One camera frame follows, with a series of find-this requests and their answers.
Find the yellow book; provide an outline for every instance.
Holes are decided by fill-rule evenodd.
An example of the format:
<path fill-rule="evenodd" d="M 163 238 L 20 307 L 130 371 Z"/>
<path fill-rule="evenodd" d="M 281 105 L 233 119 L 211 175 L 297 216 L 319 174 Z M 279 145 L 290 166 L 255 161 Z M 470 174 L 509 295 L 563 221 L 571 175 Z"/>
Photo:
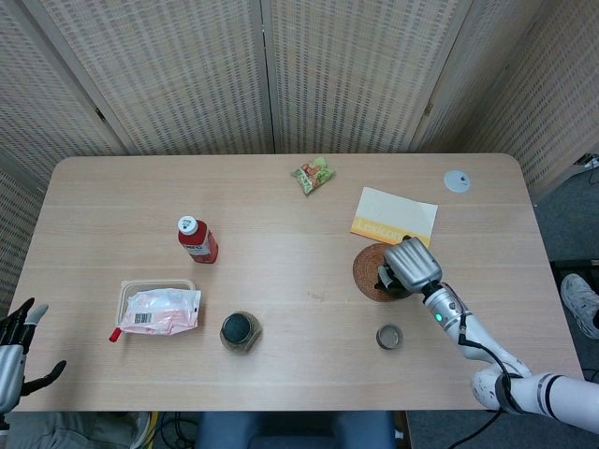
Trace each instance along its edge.
<path fill-rule="evenodd" d="M 351 232 L 391 245 L 404 236 L 418 237 L 428 248 L 437 208 L 436 204 L 364 187 Z"/>

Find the jar lid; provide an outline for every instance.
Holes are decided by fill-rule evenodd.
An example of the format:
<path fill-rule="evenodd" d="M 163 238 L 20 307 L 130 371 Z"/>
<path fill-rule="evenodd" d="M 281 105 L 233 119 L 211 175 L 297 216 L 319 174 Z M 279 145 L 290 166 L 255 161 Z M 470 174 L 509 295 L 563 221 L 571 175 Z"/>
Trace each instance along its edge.
<path fill-rule="evenodd" d="M 243 313 L 233 313 L 223 322 L 223 337 L 233 344 L 241 344 L 250 338 L 252 324 Z"/>
<path fill-rule="evenodd" d="M 402 330 L 395 325 L 384 325 L 376 332 L 376 342 L 383 349 L 397 348 L 402 339 Z"/>

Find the plastic bag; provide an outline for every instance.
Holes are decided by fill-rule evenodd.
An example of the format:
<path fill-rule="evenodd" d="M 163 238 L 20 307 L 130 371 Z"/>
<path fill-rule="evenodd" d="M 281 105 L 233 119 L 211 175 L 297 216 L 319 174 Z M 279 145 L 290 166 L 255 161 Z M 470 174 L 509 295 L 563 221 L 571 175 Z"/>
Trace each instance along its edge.
<path fill-rule="evenodd" d="M 161 288 L 138 292 L 127 300 L 121 323 L 115 329 L 116 341 L 121 331 L 136 334 L 172 335 L 197 327 L 201 292 Z"/>
<path fill-rule="evenodd" d="M 303 193 L 308 195 L 316 187 L 324 184 L 332 178 L 335 170 L 329 168 L 327 159 L 323 156 L 316 157 L 308 164 L 304 164 L 291 175 L 297 178 L 299 185 L 303 189 Z"/>

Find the robot finger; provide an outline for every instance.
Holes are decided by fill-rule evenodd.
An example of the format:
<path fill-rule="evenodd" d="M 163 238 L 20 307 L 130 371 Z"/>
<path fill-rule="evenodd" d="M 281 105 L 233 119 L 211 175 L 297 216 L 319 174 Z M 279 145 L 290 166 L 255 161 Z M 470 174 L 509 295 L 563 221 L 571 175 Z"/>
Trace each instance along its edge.
<path fill-rule="evenodd" d="M 27 319 L 25 320 L 25 324 L 22 326 L 21 333 L 16 341 L 13 341 L 13 344 L 20 344 L 22 346 L 22 353 L 29 353 L 29 346 L 31 345 L 31 341 L 34 338 L 34 333 L 36 332 L 37 323 L 41 320 L 41 317 L 48 311 L 48 305 L 42 304 L 38 306 L 34 311 L 29 313 Z"/>
<path fill-rule="evenodd" d="M 34 381 L 25 382 L 22 385 L 21 396 L 29 396 L 32 393 L 36 392 L 40 388 L 45 388 L 54 382 L 58 377 L 62 374 L 63 369 L 65 369 L 66 361 L 61 360 L 54 366 L 50 374 L 47 376 L 41 377 L 39 379 L 35 379 Z"/>
<path fill-rule="evenodd" d="M 0 329 L 0 346 L 15 344 L 17 342 L 21 336 L 27 313 L 33 304 L 34 299 L 30 297 L 16 311 L 3 320 L 2 329 Z"/>

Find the round coaster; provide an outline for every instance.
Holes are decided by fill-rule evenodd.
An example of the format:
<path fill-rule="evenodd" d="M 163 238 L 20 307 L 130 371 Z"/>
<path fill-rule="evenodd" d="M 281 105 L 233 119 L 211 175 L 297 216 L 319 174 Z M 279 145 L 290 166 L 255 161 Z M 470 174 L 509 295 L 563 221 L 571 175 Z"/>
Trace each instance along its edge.
<path fill-rule="evenodd" d="M 383 265 L 383 252 L 389 246 L 386 243 L 375 243 L 364 248 L 354 260 L 354 281 L 359 291 L 374 301 L 388 302 L 393 297 L 384 290 L 374 288 L 378 282 L 378 268 Z"/>

